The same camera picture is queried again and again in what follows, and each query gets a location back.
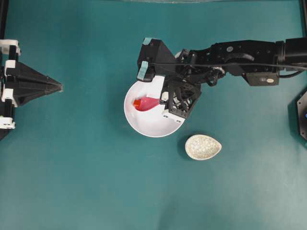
white bowl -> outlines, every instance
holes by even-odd
[[[140,134],[151,137],[161,138],[174,133],[182,126],[182,123],[177,123],[171,118],[162,116],[165,105],[157,105],[148,111],[138,111],[134,108],[133,102],[143,96],[151,96],[160,98],[164,77],[155,76],[152,82],[137,81],[128,90],[125,102],[125,116],[132,128]]]

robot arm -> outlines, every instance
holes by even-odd
[[[165,76],[160,97],[164,115],[183,122],[201,95],[201,84],[214,86],[226,73],[242,76],[250,86],[273,86],[307,70],[307,38],[216,43],[204,50],[183,49],[176,56],[161,40],[145,38],[138,67],[139,81]],[[280,75],[281,70],[296,72]]]
[[[0,140],[15,129],[15,108],[30,100],[62,91],[61,83],[18,61],[17,40],[0,40],[0,58],[9,55],[0,71]]]

red object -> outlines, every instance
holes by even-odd
[[[133,106],[136,110],[147,111],[159,104],[159,99],[152,97],[142,97],[138,100],[134,100]]]

teal surface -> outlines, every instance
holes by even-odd
[[[0,229],[306,229],[307,149],[293,104],[305,73],[276,87],[230,75],[204,86],[165,138],[141,136],[123,112],[144,37],[176,53],[301,36],[298,1],[11,0],[6,38],[20,41],[20,61],[65,88],[18,108],[0,142]],[[222,151],[190,160],[184,143],[196,133]]]

cable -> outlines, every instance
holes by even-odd
[[[196,67],[222,67],[222,66],[270,66],[270,67],[281,67],[281,68],[292,68],[299,71],[307,70],[307,67],[296,66],[296,65],[280,65],[280,64],[265,64],[265,63],[224,63],[224,64],[189,64],[189,63],[149,63],[153,66],[196,66]]]
[[[280,78],[291,78],[291,77],[295,77],[296,75],[302,73],[303,71],[297,71],[295,73],[292,74],[288,74],[288,75],[279,75]]]

